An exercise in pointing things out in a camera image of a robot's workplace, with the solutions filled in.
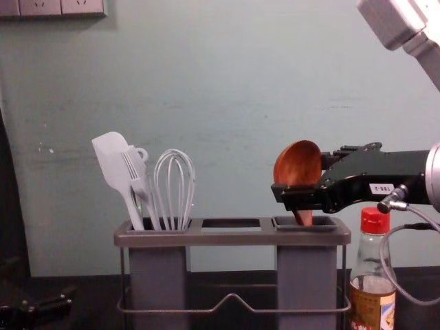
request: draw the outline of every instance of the cable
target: cable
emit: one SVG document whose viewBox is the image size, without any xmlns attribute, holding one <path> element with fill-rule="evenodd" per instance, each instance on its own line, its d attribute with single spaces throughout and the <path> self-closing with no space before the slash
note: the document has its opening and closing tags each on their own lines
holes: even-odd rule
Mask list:
<svg viewBox="0 0 440 330">
<path fill-rule="evenodd" d="M 419 305 L 419 306 L 432 306 L 435 304 L 440 303 L 440 297 L 433 299 L 433 300 L 419 300 L 411 296 L 407 291 L 405 291 L 393 278 L 393 275 L 391 274 L 390 268 L 388 268 L 388 265 L 385 263 L 385 248 L 388 245 L 389 237 L 403 229 L 413 229 L 413 230 L 436 230 L 438 233 L 440 233 L 440 226 L 432 220 L 430 217 L 425 215 L 422 211 L 413 208 L 412 206 L 409 206 L 407 203 L 404 202 L 398 202 L 396 205 L 394 205 L 393 209 L 400 210 L 400 211 L 409 211 L 414 213 L 415 215 L 418 215 L 423 220 L 429 223 L 416 223 L 414 225 L 400 225 L 396 228 L 393 228 L 388 233 L 385 234 L 384 237 L 380 240 L 379 245 L 379 253 L 380 253 L 380 262 L 382 264 L 382 267 L 384 268 L 385 274 L 387 275 L 389 281 L 396 287 L 397 291 L 399 291 L 405 298 L 407 298 L 410 302 Z"/>
</svg>

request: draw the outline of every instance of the plastic bottle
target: plastic bottle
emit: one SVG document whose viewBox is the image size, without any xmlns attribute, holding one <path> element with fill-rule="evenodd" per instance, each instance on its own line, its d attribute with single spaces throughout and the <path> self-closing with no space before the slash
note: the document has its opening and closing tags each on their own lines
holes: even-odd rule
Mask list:
<svg viewBox="0 0 440 330">
<path fill-rule="evenodd" d="M 351 330 L 393 330 L 395 287 L 380 263 L 379 244 L 390 230 L 390 215 L 364 208 L 357 264 L 350 275 Z M 386 247 L 386 264 L 391 265 Z"/>
</svg>

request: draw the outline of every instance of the white whisk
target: white whisk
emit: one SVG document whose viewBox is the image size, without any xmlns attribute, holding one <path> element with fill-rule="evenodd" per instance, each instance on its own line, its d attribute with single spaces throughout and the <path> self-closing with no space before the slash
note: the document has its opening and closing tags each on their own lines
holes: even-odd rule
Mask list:
<svg viewBox="0 0 440 330">
<path fill-rule="evenodd" d="M 166 200 L 168 207 L 164 205 L 162 194 L 160 192 L 160 171 L 166 168 Z M 179 173 L 179 185 L 177 189 L 177 214 L 175 214 L 175 207 L 173 205 L 172 188 L 171 188 L 171 173 L 175 167 Z M 169 149 L 165 151 L 158 159 L 154 169 L 154 187 L 155 187 L 155 210 L 158 214 L 158 209 L 162 214 L 165 228 L 169 230 L 183 230 L 189 224 L 190 212 L 193 207 L 193 197 L 195 189 L 195 170 L 193 162 L 187 154 L 177 149 Z M 175 223 L 175 215 L 177 215 L 177 224 Z"/>
</svg>

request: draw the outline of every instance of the gray utensil holder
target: gray utensil holder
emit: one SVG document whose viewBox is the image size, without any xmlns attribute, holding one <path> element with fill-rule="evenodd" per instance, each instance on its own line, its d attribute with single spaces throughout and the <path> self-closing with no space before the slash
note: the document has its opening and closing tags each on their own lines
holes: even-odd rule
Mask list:
<svg viewBox="0 0 440 330">
<path fill-rule="evenodd" d="M 150 219 L 144 222 L 150 228 Z M 260 230 L 203 230 L 248 227 Z M 277 314 L 278 330 L 335 329 L 337 315 L 350 309 L 344 284 L 345 306 L 337 308 L 336 248 L 342 246 L 345 274 L 346 245 L 351 242 L 351 232 L 336 218 L 314 217 L 311 227 L 296 225 L 291 217 L 192 219 L 187 230 L 163 232 L 135 231 L 126 221 L 116 230 L 114 242 L 121 249 L 122 265 L 122 299 L 118 309 L 125 318 L 134 316 L 135 330 L 190 330 L 190 314 L 213 314 L 231 299 L 254 314 Z M 186 247 L 225 245 L 277 247 L 278 309 L 254 309 L 234 292 L 210 309 L 186 309 Z M 127 308 L 125 295 L 124 248 L 129 250 L 132 309 Z"/>
</svg>

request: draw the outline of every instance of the wooden spoon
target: wooden spoon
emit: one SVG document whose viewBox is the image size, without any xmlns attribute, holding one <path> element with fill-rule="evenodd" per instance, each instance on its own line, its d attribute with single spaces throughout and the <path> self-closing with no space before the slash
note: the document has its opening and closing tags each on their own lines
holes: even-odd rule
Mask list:
<svg viewBox="0 0 440 330">
<path fill-rule="evenodd" d="M 316 184 L 321 178 L 321 151 L 312 141 L 290 144 L 278 156 L 274 165 L 274 182 L 288 186 Z M 294 211 L 300 225 L 312 225 L 312 211 Z"/>
</svg>

